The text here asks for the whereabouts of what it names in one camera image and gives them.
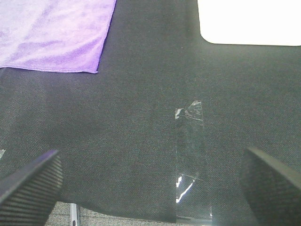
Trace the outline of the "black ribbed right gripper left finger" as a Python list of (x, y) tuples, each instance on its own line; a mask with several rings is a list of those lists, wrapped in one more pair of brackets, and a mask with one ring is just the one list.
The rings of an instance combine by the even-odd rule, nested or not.
[(63, 185), (62, 162), (50, 150), (0, 182), (0, 224), (43, 226)]

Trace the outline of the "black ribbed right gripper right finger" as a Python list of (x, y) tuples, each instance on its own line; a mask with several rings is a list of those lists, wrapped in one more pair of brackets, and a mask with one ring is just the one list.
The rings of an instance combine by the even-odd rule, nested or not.
[(254, 147), (241, 162), (243, 194), (261, 226), (301, 224), (301, 174)]

